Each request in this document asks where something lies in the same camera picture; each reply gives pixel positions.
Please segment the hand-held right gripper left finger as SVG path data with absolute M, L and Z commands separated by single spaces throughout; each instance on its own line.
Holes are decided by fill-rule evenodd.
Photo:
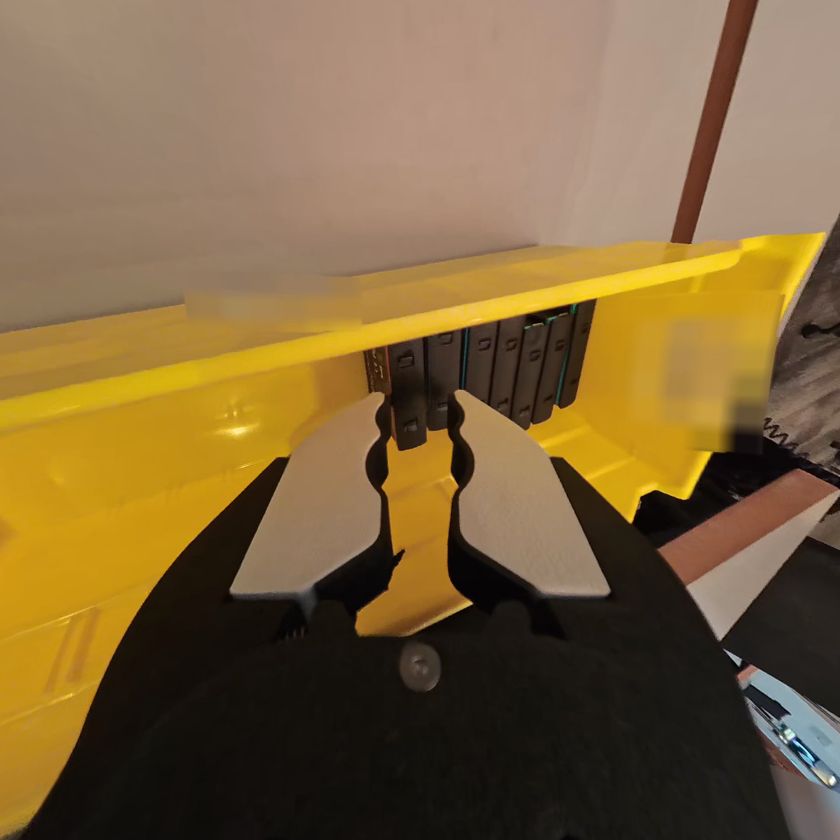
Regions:
M 290 455 L 230 586 L 239 601 L 372 602 L 397 564 L 383 486 L 389 399 L 373 392 Z

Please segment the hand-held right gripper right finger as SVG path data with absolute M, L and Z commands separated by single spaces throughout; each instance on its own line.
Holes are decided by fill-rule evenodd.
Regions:
M 604 599 L 611 587 L 548 453 L 464 390 L 448 402 L 448 574 L 472 602 Z

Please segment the red-edged black battery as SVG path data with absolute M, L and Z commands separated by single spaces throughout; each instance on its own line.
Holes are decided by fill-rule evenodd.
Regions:
M 387 348 L 391 383 L 392 435 L 400 451 L 427 441 L 427 396 L 424 340 L 412 339 Z

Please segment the yellow plastic bin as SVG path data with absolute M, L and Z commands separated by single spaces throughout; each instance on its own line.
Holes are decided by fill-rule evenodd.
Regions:
M 294 338 L 183 305 L 2 334 L 2 834 L 28 822 L 145 597 L 277 457 L 367 396 L 363 352 L 596 299 L 579 391 L 531 436 L 629 521 L 688 498 L 709 454 L 644 424 L 635 346 L 787 309 L 825 233 L 542 246 L 357 276 L 359 327 Z

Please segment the row of black batteries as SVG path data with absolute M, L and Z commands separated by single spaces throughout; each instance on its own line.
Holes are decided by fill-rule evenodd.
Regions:
M 573 405 L 595 306 L 582 301 L 425 338 L 427 427 L 447 426 L 456 388 L 524 429 Z

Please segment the grey white device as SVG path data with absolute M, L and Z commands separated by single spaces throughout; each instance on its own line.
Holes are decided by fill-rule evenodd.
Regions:
M 740 664 L 737 680 L 754 723 L 782 764 L 838 793 L 838 715 L 754 666 Z

